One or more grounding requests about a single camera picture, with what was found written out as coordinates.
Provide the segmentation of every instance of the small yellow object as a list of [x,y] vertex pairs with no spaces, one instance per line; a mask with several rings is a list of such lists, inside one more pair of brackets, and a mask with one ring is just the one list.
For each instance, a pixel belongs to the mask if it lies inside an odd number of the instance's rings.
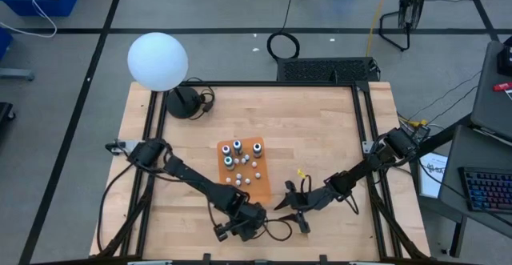
[[301,176],[302,179],[306,178],[306,174],[304,174],[304,172],[302,172],[302,170],[300,168],[297,169],[297,175]]

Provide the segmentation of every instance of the fan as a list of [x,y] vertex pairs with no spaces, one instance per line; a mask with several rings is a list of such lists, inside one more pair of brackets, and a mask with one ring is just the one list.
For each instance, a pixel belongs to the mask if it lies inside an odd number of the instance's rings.
[[[418,26],[419,19],[422,16],[423,3],[425,0],[400,0],[400,8],[396,12],[384,14],[380,18],[380,27],[378,34],[383,37],[391,45],[396,46],[400,51],[405,51],[410,47],[410,32]],[[398,14],[398,28],[404,29],[407,35],[407,47],[402,47],[396,42],[391,41],[389,38],[382,34],[382,21],[384,18]]]

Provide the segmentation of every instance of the yellow cable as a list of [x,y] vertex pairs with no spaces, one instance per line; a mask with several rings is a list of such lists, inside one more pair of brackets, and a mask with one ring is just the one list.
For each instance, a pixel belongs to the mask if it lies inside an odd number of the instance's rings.
[[380,16],[380,14],[381,14],[381,8],[382,8],[383,3],[384,3],[384,0],[381,0],[380,3],[378,4],[377,12],[375,12],[374,20],[371,23],[370,35],[368,36],[368,45],[366,46],[366,57],[368,57],[368,55],[370,54],[371,39],[374,36],[375,23],[377,23],[378,16]]

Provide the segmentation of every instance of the black stand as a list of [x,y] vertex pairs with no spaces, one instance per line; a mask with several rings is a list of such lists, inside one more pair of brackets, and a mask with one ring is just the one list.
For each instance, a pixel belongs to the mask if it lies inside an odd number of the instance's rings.
[[190,87],[174,88],[166,100],[167,110],[175,118],[190,118],[201,106],[201,98],[196,90]]
[[393,16],[393,15],[396,15],[398,14],[398,11],[396,12],[392,12],[392,13],[388,13],[388,14],[384,14],[383,16],[381,16],[381,19],[380,19],[380,27],[378,28],[378,34],[384,39],[386,40],[387,42],[389,42],[391,45],[397,47],[398,49],[400,49],[401,52],[405,51],[405,50],[409,50],[409,47],[410,47],[410,25],[407,24],[406,25],[406,35],[407,35],[407,47],[404,48],[400,45],[398,45],[396,42],[392,41],[391,39],[387,38],[386,36],[384,36],[384,34],[382,34],[382,21],[384,20],[384,18],[387,18],[389,16]]

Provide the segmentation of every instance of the fan stand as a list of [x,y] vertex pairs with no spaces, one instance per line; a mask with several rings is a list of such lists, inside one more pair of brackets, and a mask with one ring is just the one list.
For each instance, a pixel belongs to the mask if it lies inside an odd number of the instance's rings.
[[406,25],[406,35],[407,35],[407,47],[404,48],[400,45],[398,45],[396,42],[392,41],[391,39],[387,38],[386,36],[384,36],[382,34],[382,21],[384,20],[384,18],[387,18],[389,16],[393,16],[393,15],[396,15],[398,14],[398,11],[396,12],[391,12],[391,13],[388,13],[388,14],[384,14],[383,16],[381,16],[381,19],[380,19],[380,27],[378,28],[378,34],[384,39],[386,40],[387,42],[391,43],[391,45],[397,47],[398,49],[400,49],[401,52],[405,51],[405,50],[409,50],[409,47],[410,47],[410,24],[407,23]]

